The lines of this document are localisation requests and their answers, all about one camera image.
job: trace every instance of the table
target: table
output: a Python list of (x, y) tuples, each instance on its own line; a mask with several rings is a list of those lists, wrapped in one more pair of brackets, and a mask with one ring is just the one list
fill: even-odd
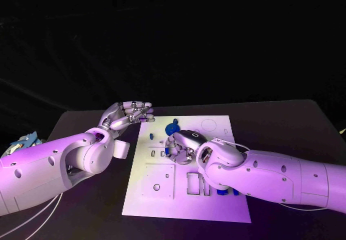
[[(103, 112), (67, 111), (48, 140), (96, 127)], [(346, 143), (312, 100), (155, 107), (155, 115), (230, 115), (237, 143), (254, 150), (346, 165)], [(132, 125), (119, 138), (132, 144), (127, 159), (113, 158), (106, 171), (64, 193), (57, 211), (32, 239), (346, 239), (346, 214), (293, 210), (250, 196), (253, 223), (123, 216), (139, 131), (140, 124)], [(3, 216), (0, 232), (16, 227), (47, 204)], [(25, 239), (50, 214), (47, 210), (3, 239)]]

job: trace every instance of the white board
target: white board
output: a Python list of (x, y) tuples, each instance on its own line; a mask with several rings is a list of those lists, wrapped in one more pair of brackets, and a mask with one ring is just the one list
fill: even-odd
[(188, 173), (198, 173), (197, 162), (179, 165), (162, 156), (169, 137), (165, 129), (175, 118), (182, 130), (198, 131), (208, 140), (218, 137), (236, 142), (230, 116), (158, 116), (155, 123), (142, 123), (123, 215), (251, 223), (246, 195), (241, 193), (234, 195), (231, 188), (228, 195), (218, 195), (217, 189), (211, 186), (207, 186), (210, 196), (205, 195), (201, 174), (199, 194), (188, 194)]

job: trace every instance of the robotic arm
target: robotic arm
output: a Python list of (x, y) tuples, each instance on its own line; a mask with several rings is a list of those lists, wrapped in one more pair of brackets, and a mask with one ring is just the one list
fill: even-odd
[(116, 138), (130, 124), (155, 122), (152, 103), (120, 102), (86, 133), (0, 158), (0, 216), (28, 209), (100, 174), (113, 157), (126, 159), (130, 144)]
[[(175, 145), (178, 155), (169, 153)], [(166, 157), (181, 165), (197, 159), (198, 171), (218, 190), (241, 193), (283, 204), (313, 205), (346, 213), (346, 166), (247, 149), (243, 153), (220, 138), (212, 141), (181, 130), (166, 141)]]

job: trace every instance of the black curtain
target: black curtain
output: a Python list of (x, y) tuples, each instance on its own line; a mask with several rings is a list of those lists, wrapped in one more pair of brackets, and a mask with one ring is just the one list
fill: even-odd
[(313, 99), (345, 119), (344, 5), (14, 1), (0, 18), (0, 143), (65, 111)]

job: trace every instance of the white cable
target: white cable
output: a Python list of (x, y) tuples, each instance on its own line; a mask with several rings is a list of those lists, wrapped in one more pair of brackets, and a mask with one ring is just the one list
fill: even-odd
[(57, 207), (58, 207), (58, 204), (60, 204), (60, 202), (61, 202), (63, 196), (64, 196), (64, 194), (61, 193), (61, 195), (60, 195), (60, 200), (58, 200), (58, 202), (57, 202), (57, 205), (55, 205), (55, 207), (54, 207), (54, 210), (52, 210), (52, 212), (51, 212), (47, 220), (45, 220), (45, 222), (42, 223), (42, 225), (39, 226), (38, 230), (32, 233), (32, 235), (31, 235), (25, 240), (28, 240), (28, 239), (35, 235), (35, 233), (41, 230), (41, 228), (44, 227), (45, 223), (48, 222), (48, 220), (50, 220), (50, 218), (51, 218), (51, 216), (54, 215), (54, 212), (55, 212), (55, 210), (57, 210)]
[(296, 210), (300, 210), (300, 211), (319, 211), (319, 210), (326, 210), (326, 208), (318, 208), (318, 209), (300, 209), (300, 208), (296, 208), (296, 207), (292, 207), (292, 206), (287, 206), (285, 205), (283, 203), (279, 202), (280, 205), (283, 205), (285, 207), (290, 208), (290, 209), (296, 209)]
[(228, 143), (228, 144), (234, 144), (234, 145), (237, 145), (237, 146), (240, 146), (240, 147), (243, 147), (243, 148), (246, 148), (246, 149), (249, 149), (249, 150), (251, 150), (247, 146), (244, 146), (244, 145), (241, 145), (241, 144), (238, 144), (238, 143), (234, 143), (234, 142), (231, 142), (231, 141), (225, 141), (225, 140), (223, 140), (225, 143)]
[(55, 196), (55, 198), (52, 199), (51, 203), (45, 206), (45, 208), (37, 213), (37, 215), (28, 220), (25, 221), (18, 227), (15, 227), (9, 232), (6, 232), (0, 238), (3, 238), (8, 234), (11, 234), (14, 231), (16, 231), (21, 227), (24, 227), (39, 215), (41, 213), (48, 209), (48, 207), (51, 206), (51, 204), (54, 203), (55, 199), (58, 198), (58, 196)]

